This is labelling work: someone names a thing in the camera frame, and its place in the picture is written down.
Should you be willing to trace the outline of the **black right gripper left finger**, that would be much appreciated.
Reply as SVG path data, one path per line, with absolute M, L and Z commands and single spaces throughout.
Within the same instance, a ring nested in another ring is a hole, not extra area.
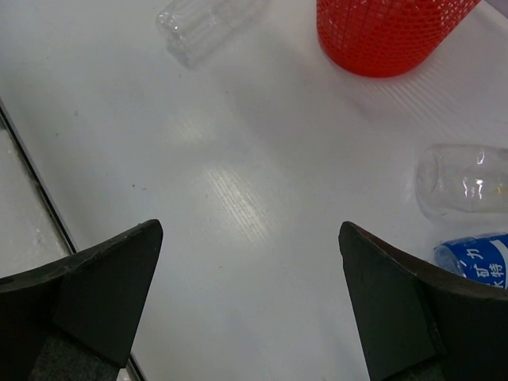
M 1 279 L 3 380 L 115 380 L 163 242 L 156 219 Z

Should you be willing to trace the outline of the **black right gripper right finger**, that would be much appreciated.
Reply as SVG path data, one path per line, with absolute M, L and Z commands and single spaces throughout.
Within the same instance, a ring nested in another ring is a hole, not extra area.
M 507 292 L 346 221 L 344 275 L 371 380 L 505 380 Z

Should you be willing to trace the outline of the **blue label plastic bottle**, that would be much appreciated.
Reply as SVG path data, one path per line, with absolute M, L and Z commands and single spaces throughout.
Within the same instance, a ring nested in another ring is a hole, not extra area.
M 507 233 L 443 241 L 433 250 L 440 268 L 493 287 L 507 289 Z

